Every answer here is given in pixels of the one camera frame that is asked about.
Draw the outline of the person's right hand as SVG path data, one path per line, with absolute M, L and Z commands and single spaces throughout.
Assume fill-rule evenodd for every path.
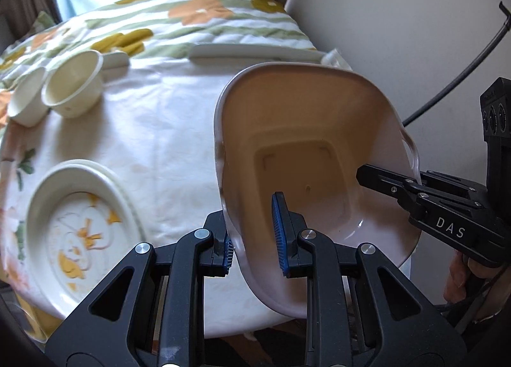
M 467 285 L 473 279 L 482 279 L 484 281 L 494 280 L 497 285 L 510 286 L 510 266 L 504 265 L 499 268 L 487 268 L 467 256 L 464 256 L 462 261 L 465 264 L 464 285 Z

